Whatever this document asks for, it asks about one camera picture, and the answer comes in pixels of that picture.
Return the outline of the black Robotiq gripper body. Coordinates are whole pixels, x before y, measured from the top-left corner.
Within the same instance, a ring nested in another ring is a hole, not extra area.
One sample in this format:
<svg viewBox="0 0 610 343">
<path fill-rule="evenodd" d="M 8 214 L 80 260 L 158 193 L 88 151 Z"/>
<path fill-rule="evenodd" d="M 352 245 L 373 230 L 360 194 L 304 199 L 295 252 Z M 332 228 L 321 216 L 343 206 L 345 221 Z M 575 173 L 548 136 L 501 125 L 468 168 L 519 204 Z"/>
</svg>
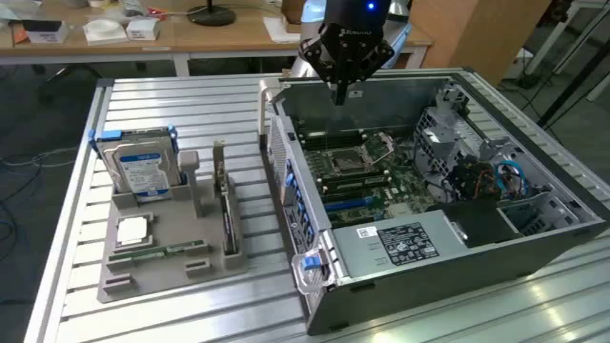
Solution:
<svg viewBox="0 0 610 343">
<path fill-rule="evenodd" d="M 339 83 L 339 50 L 349 43 L 376 45 L 384 40 L 383 25 L 388 15 L 387 1 L 327 1 L 320 31 L 321 41 L 336 63 Z"/>
</svg>

